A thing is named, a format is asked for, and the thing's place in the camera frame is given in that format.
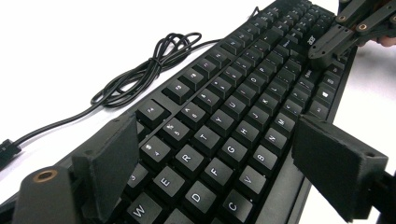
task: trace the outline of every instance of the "black cable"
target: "black cable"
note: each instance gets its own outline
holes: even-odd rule
[[[189,37],[192,36],[196,36],[196,38],[191,41],[189,40]],[[92,106],[85,111],[71,118],[51,123],[50,125],[28,133],[14,143],[6,140],[2,145],[0,145],[0,149],[2,149],[3,152],[3,154],[0,153],[0,161],[8,161],[7,158],[9,156],[12,158],[13,155],[21,151],[19,146],[23,142],[48,130],[65,125],[66,123],[75,121],[77,119],[81,119],[90,114],[99,106],[115,108],[131,103],[132,100],[134,100],[142,91],[144,91],[161,72],[167,71],[180,64],[194,50],[205,45],[219,42],[218,39],[194,46],[194,44],[196,44],[201,39],[201,37],[202,35],[199,33],[191,33],[187,35],[167,35],[157,43],[153,56],[150,59],[144,63],[141,63],[136,68],[129,70],[111,80],[101,91],[93,96],[91,99]],[[131,83],[134,84],[125,90],[126,86]]]

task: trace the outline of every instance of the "key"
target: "key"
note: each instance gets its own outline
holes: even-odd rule
[[[222,144],[222,138],[204,125],[191,139],[191,143],[206,156],[213,157]]]
[[[244,117],[248,108],[245,104],[232,95],[224,102],[221,110],[230,115],[231,118],[239,121],[242,117]]]
[[[140,157],[154,170],[161,170],[171,157],[171,148],[157,136],[152,136],[140,148]]]
[[[147,101],[136,111],[136,116],[151,130],[160,125],[170,115],[169,111],[162,108],[153,100]]]
[[[204,169],[204,157],[189,145],[184,146],[175,156],[175,167],[186,177],[194,179]]]
[[[233,130],[236,122],[222,110],[217,110],[207,122],[207,126],[221,137],[227,137]]]
[[[214,158],[205,168],[202,179],[213,189],[222,192],[231,183],[233,170]]]
[[[175,224],[175,223],[184,223],[184,224],[194,224],[186,215],[184,215],[177,208],[171,213],[171,215],[165,220],[163,224]]]
[[[213,114],[221,105],[220,98],[208,89],[201,91],[193,101],[209,114]]]
[[[190,128],[198,130],[205,123],[208,114],[198,105],[189,102],[178,114],[177,117]]]
[[[248,157],[248,149],[229,138],[218,152],[219,157],[236,170],[242,169]]]
[[[172,118],[160,129],[160,135],[172,147],[181,149],[186,145],[192,131],[178,119]]]
[[[208,59],[202,59],[193,67],[193,69],[207,79],[212,78],[219,71],[219,69]]]
[[[186,187],[186,181],[169,166],[165,166],[152,181],[152,191],[170,204],[175,203]]]
[[[216,198],[216,194],[198,180],[185,195],[183,204],[196,218],[205,220],[214,212]]]
[[[262,139],[262,145],[269,150],[271,150],[277,156],[281,156],[288,139],[276,131],[273,128],[270,128]]]
[[[232,134],[232,137],[248,149],[252,149],[259,141],[259,130],[242,120]]]
[[[182,105],[193,95],[193,91],[177,79],[163,90],[163,94]]]
[[[265,182],[266,178],[248,165],[239,176],[236,187],[256,203],[262,196]]]
[[[276,166],[277,156],[263,146],[258,146],[249,164],[260,174],[271,176]]]
[[[197,71],[190,68],[181,76],[180,81],[183,82],[186,86],[188,86],[193,91],[198,91],[205,85],[205,78]]]
[[[163,209],[142,192],[128,207],[124,215],[130,223],[158,223],[163,218]]]
[[[260,132],[264,132],[270,121],[270,116],[254,105],[247,113],[245,120]]]
[[[126,183],[125,193],[128,194],[131,199],[135,199],[150,180],[151,174],[149,171],[138,163]]]
[[[232,189],[221,205],[220,212],[230,223],[246,223],[253,204]]]

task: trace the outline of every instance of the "keyboard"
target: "keyboard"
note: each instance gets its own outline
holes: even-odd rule
[[[293,165],[295,124],[334,119],[356,51],[310,67],[333,20],[276,0],[133,105],[140,160],[108,223],[298,222],[310,184]]]

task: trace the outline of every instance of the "white background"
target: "white background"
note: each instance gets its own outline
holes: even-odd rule
[[[331,11],[337,2],[313,1]],[[109,80],[152,55],[169,33],[200,32],[222,38],[244,22],[255,6],[270,1],[1,1],[0,140],[21,136],[76,115]],[[390,156],[396,170],[395,48],[370,43],[358,52],[334,124]],[[161,84],[192,61],[161,75]],[[33,171],[54,164],[126,109],[91,116],[42,134],[0,172],[0,203],[18,191]],[[375,223],[377,213],[368,221]],[[301,223],[345,223],[311,189]]]

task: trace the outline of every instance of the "keycap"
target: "keycap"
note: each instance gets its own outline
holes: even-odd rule
[[[233,189],[221,205],[220,212],[231,223],[246,223],[252,208],[253,204]]]
[[[137,118],[140,119],[142,123],[147,125],[150,129],[155,129],[169,115],[169,111],[162,108],[153,100],[148,100],[136,111]]]
[[[163,218],[163,212],[163,209],[151,197],[142,192],[128,207],[124,217],[133,223],[154,223]]]
[[[165,220],[163,224],[175,224],[175,223],[184,223],[184,224],[193,224],[186,215],[184,215],[177,208],[171,213],[171,215]]]
[[[207,122],[207,126],[209,128],[224,138],[233,131],[235,125],[236,121],[222,110],[217,110]]]
[[[169,145],[180,149],[186,145],[192,135],[192,131],[178,119],[172,118],[163,125],[160,135]]]
[[[247,166],[236,182],[236,187],[253,202],[257,202],[262,195],[266,178],[250,166]]]
[[[152,182],[153,192],[169,203],[175,203],[186,187],[186,181],[169,166],[165,166]]]
[[[248,158],[248,149],[233,138],[229,138],[218,151],[219,157],[234,169],[241,169]]]
[[[205,123],[209,115],[194,103],[188,103],[178,114],[177,117],[189,128],[198,130]]]
[[[163,90],[163,94],[167,95],[178,105],[182,105],[192,96],[193,91],[181,81],[175,80]]]
[[[213,157],[222,144],[222,139],[205,125],[191,139],[191,143],[208,157]]]
[[[151,168],[160,170],[171,158],[171,148],[157,136],[152,136],[147,143],[140,148],[140,157]]]
[[[266,147],[259,145],[249,160],[249,164],[260,174],[271,176],[276,166],[277,156]]]
[[[174,165],[190,179],[194,179],[204,169],[204,157],[190,145],[184,146],[175,156]]]
[[[198,180],[185,195],[183,204],[196,218],[205,220],[214,212],[216,198],[216,194]]]
[[[201,178],[217,192],[222,192],[231,182],[233,170],[214,158],[205,168]]]

